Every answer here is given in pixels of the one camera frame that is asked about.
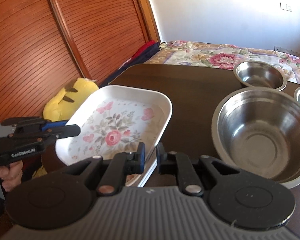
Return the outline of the person's left hand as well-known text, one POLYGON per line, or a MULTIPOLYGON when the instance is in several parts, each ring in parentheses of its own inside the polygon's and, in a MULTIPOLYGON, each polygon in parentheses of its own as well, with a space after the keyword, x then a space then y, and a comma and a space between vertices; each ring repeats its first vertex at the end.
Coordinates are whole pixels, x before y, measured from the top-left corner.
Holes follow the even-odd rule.
POLYGON ((22 161, 11 163, 9 167, 0 166, 0 179, 2 180, 2 187, 6 192, 10 192, 21 183, 22 168, 22 161))

